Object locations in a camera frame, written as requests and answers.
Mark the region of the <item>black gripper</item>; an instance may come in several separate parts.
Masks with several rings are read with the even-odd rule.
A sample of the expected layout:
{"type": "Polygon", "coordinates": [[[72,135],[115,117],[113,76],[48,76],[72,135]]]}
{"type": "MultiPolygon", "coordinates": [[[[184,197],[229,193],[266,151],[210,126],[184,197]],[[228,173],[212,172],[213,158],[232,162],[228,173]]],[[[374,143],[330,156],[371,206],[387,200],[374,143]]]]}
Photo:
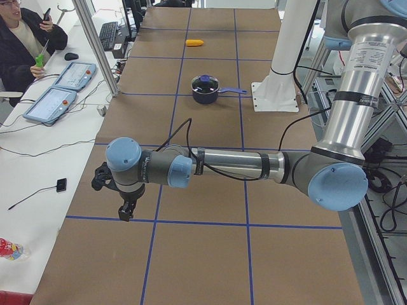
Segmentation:
{"type": "Polygon", "coordinates": [[[133,218],[135,203],[137,203],[137,200],[141,198],[144,193],[144,186],[141,186],[132,192],[119,191],[121,198],[124,200],[123,205],[118,209],[118,216],[120,220],[129,222],[130,219],[133,218]]]}

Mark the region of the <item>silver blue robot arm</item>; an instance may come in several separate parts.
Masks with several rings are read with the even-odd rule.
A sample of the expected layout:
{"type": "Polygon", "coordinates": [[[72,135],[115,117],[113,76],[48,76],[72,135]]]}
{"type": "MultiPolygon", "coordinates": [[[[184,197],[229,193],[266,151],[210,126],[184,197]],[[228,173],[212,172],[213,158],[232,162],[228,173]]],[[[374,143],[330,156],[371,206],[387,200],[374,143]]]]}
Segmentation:
{"type": "Polygon", "coordinates": [[[113,140],[92,187],[117,191],[124,203],[119,218],[133,217],[147,183],[185,188],[192,175],[214,172],[241,181],[272,179],[295,187],[317,205],[344,211],[368,190],[362,169],[362,140],[377,106],[396,46],[406,39],[405,1],[331,1],[326,32],[349,38],[350,54],[323,136],[310,152],[260,154],[182,147],[164,142],[141,149],[128,137],[113,140]]]}

